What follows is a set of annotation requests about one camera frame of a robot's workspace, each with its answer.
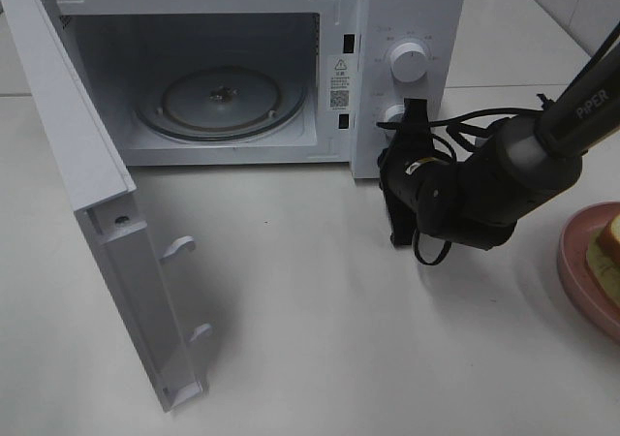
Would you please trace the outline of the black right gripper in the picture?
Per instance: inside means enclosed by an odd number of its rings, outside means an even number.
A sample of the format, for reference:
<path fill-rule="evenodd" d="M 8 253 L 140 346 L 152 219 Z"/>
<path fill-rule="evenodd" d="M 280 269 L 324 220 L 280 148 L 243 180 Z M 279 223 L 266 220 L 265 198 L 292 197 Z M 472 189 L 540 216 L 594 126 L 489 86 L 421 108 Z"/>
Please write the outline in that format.
<path fill-rule="evenodd" d="M 419 229 L 419 195 L 428 166 L 452 164 L 456 153 L 446 140 L 432 133 L 425 99 L 405 99 L 400 116 L 381 121 L 377 127 L 391 132 L 388 146 L 377 160 L 390 241 L 396 248 L 405 247 L 412 244 Z"/>

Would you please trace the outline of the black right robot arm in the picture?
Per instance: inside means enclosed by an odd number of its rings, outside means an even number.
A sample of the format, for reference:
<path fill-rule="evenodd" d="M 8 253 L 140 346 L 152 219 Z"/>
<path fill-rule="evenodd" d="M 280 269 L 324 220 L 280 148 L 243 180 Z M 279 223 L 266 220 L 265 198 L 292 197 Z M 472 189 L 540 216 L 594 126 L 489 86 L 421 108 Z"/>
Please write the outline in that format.
<path fill-rule="evenodd" d="M 517 221 L 571 188 L 582 158 L 619 129 L 619 30 L 613 28 L 560 97 L 540 109 L 480 109 L 431 121 L 423 99 L 407 98 L 378 158 L 379 186 L 395 247 L 418 256 L 419 240 L 489 250 Z"/>

